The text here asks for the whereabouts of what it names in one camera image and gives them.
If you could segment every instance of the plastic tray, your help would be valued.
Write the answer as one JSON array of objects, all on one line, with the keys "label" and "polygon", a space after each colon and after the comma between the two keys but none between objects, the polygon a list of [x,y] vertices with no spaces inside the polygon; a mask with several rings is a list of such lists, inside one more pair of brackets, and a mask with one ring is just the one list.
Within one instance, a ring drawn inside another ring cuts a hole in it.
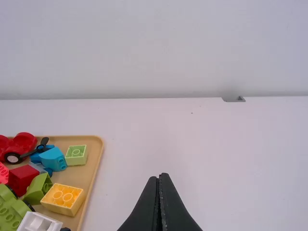
[{"label": "plastic tray", "polygon": [[[47,215],[53,219],[63,222],[63,227],[68,227],[72,231],[81,230],[83,218],[87,210],[88,201],[95,181],[97,169],[100,165],[101,156],[103,154],[104,142],[97,136],[48,136],[48,144],[54,144],[59,147],[63,154],[71,145],[86,145],[88,159],[85,165],[68,166],[66,170],[54,172],[51,178],[53,183],[65,184],[76,188],[82,188],[86,193],[86,200],[81,205],[75,217],[69,217],[49,211],[42,205],[33,206],[36,212]],[[5,164],[9,169],[26,165],[30,158],[18,165]]]}]

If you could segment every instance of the toy propeller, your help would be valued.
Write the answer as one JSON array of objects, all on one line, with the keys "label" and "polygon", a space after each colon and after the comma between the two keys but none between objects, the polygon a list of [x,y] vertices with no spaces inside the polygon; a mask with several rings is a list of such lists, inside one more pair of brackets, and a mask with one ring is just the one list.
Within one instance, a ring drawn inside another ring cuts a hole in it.
[{"label": "toy propeller", "polygon": [[49,138],[48,137],[43,137],[42,140],[40,141],[40,145],[38,145],[36,147],[36,149],[34,149],[33,151],[30,151],[28,153],[25,153],[23,155],[20,156],[20,158],[25,158],[29,155],[33,155],[34,153],[43,153],[47,150],[49,150],[50,148],[47,148],[46,145],[49,141]]}]

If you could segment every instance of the light green toy block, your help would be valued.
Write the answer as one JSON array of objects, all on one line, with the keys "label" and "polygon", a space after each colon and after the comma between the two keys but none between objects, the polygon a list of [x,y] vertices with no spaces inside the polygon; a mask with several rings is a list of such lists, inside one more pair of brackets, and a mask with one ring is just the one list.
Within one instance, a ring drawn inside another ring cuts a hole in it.
[{"label": "light green toy block", "polygon": [[24,200],[31,205],[40,205],[41,199],[52,187],[52,181],[48,173],[42,173],[33,178],[24,196]]},{"label": "light green toy block", "polygon": [[88,154],[86,145],[69,146],[65,155],[67,165],[85,165]]}]

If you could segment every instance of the white tabletop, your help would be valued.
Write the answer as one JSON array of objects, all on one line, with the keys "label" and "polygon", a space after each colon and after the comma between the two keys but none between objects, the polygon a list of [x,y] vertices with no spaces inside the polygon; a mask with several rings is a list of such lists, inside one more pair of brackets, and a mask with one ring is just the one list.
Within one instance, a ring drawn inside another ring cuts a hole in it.
[{"label": "white tabletop", "polygon": [[1,134],[99,135],[83,230],[115,231],[170,174],[205,231],[308,229],[308,97],[0,101]]}]

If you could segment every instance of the white toy block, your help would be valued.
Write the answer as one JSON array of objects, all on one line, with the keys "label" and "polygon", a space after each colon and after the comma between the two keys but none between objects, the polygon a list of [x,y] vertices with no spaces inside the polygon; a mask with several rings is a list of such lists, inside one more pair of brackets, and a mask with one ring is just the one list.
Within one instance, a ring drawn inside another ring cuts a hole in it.
[{"label": "white toy block", "polygon": [[17,231],[60,231],[63,223],[36,212],[27,212]]}]

